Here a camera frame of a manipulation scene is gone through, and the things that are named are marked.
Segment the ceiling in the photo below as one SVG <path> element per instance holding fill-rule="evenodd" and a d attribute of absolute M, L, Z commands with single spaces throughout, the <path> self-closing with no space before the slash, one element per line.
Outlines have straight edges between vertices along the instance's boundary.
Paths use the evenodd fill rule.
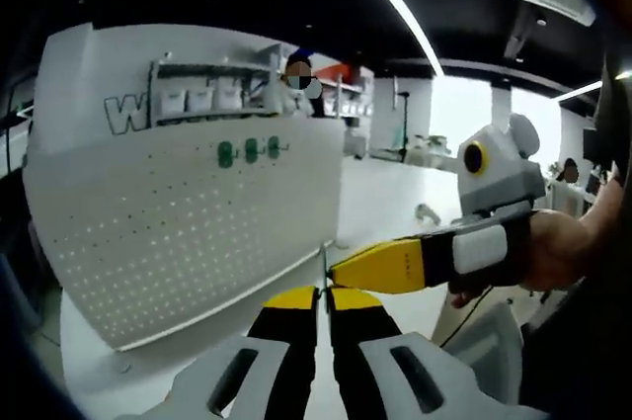
<path fill-rule="evenodd" d="M 599 79 L 603 45 L 595 25 L 586 28 L 561 15 L 518 0 L 404 0 L 429 36 L 439 58 L 484 62 L 525 71 L 578 88 Z M 139 23 L 208 25 L 293 42 L 373 69 L 376 75 L 430 76 L 420 64 L 394 58 L 424 54 L 387 0 L 3 0 L 0 39 L 4 69 L 37 64 L 46 37 L 91 21 L 95 27 Z M 544 18 L 545 27 L 535 22 Z M 506 53 L 512 36 L 517 52 Z M 511 76 L 445 67 L 448 74 L 483 77 L 548 95 L 559 91 Z M 569 109 L 589 114 L 574 99 Z"/>

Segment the white robot head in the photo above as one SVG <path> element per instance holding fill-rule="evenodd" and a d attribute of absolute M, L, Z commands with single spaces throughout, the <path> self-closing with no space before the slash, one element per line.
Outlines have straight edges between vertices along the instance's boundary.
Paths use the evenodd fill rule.
<path fill-rule="evenodd" d="M 494 210 L 544 196 L 544 179 L 528 157 L 540 140 L 532 123 L 520 114 L 510 116 L 502 131 L 484 126 L 458 148 L 458 192 L 463 215 L 488 215 Z"/>

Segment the yellow circle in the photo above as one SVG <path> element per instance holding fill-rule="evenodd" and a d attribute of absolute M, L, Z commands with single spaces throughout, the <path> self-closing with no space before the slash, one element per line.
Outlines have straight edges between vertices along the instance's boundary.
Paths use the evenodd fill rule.
<path fill-rule="evenodd" d="M 468 144 L 463 154 L 465 168 L 475 176 L 481 176 L 485 173 L 487 158 L 485 147 L 477 140 Z"/>

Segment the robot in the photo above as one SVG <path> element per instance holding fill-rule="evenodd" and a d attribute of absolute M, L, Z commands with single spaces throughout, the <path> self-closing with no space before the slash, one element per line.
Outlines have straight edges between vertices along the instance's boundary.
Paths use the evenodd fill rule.
<path fill-rule="evenodd" d="M 302 419 L 324 299 L 334 374 L 350 420 L 548 418 L 483 393 L 469 367 L 418 333 L 402 334 L 364 292 L 401 294 L 499 267 L 511 271 L 528 240 L 533 202 L 544 196 L 539 166 L 527 160 L 538 147 L 524 116 L 511 115 L 506 131 L 482 128 L 458 150 L 461 219 L 376 244 L 330 268 L 323 249 L 324 289 L 297 288 L 269 300 L 247 336 L 198 358 L 176 376 L 169 398 L 140 417 L 220 419 L 234 402 L 227 418 Z"/>

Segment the desk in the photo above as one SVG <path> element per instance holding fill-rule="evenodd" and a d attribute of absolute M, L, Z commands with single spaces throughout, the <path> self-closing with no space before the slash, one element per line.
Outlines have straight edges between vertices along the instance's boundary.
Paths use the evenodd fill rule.
<path fill-rule="evenodd" d="M 450 222 L 460 216 L 456 175 L 398 163 L 346 158 L 341 188 L 339 241 L 329 260 L 336 263 L 364 245 L 424 230 L 415 207 L 427 203 Z M 87 324 L 72 300 L 61 300 L 60 341 L 70 396 L 89 419 L 109 420 L 141 413 L 162 401 L 174 376 L 201 353 L 235 333 L 246 333 L 261 305 L 297 286 L 322 285 L 321 260 L 306 262 L 260 291 L 182 331 L 146 346 L 117 353 Z M 440 286 L 415 294 L 378 297 L 403 332 L 431 337 L 447 293 Z M 316 378 L 306 419 L 346 419 L 333 375 L 324 310 L 319 314 Z"/>

